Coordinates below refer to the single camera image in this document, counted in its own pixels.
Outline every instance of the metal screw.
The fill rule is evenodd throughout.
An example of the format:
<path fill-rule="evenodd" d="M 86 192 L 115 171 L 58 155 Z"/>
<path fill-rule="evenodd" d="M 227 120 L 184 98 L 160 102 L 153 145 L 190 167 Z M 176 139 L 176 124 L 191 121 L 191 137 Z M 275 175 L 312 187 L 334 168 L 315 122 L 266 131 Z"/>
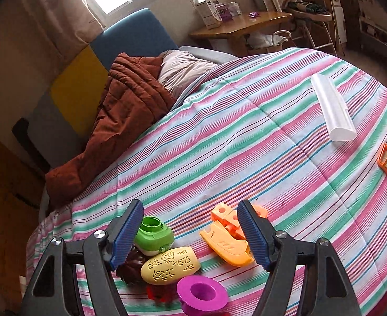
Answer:
<path fill-rule="evenodd" d="M 327 247 L 330 244 L 330 241 L 326 238 L 320 238 L 318 242 L 321 246 L 325 246 L 325 247 Z"/>
<path fill-rule="evenodd" d="M 95 238 L 97 238 L 97 239 L 101 239 L 101 238 L 103 238 L 104 236 L 106 235 L 106 232 L 105 231 L 103 231 L 103 230 L 96 230 L 95 232 L 94 232 L 94 237 Z"/>
<path fill-rule="evenodd" d="M 54 244 L 55 246 L 59 245 L 62 242 L 61 238 L 53 238 L 51 243 Z"/>
<path fill-rule="evenodd" d="M 278 230 L 275 232 L 275 236 L 280 239 L 285 239 L 287 237 L 287 233 L 283 230 Z"/>

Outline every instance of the cardboard box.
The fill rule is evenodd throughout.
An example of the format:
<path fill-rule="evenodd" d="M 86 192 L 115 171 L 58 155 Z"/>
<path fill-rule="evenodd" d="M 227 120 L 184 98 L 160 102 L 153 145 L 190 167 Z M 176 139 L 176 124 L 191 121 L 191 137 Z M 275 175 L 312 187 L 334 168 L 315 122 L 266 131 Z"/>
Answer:
<path fill-rule="evenodd" d="M 207 29 L 216 28 L 221 25 L 221 17 L 212 0 L 194 0 L 194 3 Z"/>

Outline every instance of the green toy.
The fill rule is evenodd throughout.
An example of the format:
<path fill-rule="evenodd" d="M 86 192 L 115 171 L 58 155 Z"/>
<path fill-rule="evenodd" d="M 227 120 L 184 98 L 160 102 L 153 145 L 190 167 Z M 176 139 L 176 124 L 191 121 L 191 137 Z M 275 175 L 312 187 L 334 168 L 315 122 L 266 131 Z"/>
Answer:
<path fill-rule="evenodd" d="M 167 225 L 157 217 L 146 216 L 135 236 L 134 244 L 144 255 L 154 256 L 169 250 L 174 241 L 173 231 Z"/>

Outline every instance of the brown blanket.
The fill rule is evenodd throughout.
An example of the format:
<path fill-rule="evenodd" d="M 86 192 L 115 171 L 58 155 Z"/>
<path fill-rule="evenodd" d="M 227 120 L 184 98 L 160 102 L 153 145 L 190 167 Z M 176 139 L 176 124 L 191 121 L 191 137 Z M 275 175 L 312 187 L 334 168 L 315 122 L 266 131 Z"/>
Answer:
<path fill-rule="evenodd" d="M 47 192 L 54 208 L 72 202 L 169 112 L 175 99 L 157 81 L 162 62 L 162 58 L 131 58 L 125 53 L 115 59 L 85 151 L 46 174 Z"/>

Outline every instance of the striped bedspread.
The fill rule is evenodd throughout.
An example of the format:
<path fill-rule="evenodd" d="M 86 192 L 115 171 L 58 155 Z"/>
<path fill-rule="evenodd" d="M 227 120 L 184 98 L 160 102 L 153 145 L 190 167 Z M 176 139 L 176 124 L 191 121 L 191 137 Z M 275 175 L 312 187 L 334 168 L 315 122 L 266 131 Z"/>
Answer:
<path fill-rule="evenodd" d="M 358 136 L 333 143 L 310 82 L 330 76 Z M 331 240 L 366 315 L 387 290 L 387 177 L 376 165 L 387 141 L 387 89 L 322 52 L 291 48 L 218 66 L 192 84 L 73 204 L 53 212 L 28 241 L 27 279 L 53 236 L 84 239 L 125 211 L 133 198 L 192 246 L 201 274 L 227 289 L 224 309 L 251 315 L 268 273 L 235 268 L 199 236 L 219 202 L 244 198 L 269 210 L 277 230 L 300 240 Z M 286 315 L 295 315 L 304 267 L 298 267 Z M 115 279 L 131 315 L 183 315 L 180 303 L 158 304 L 142 288 Z M 94 315 L 83 267 L 78 283 Z"/>

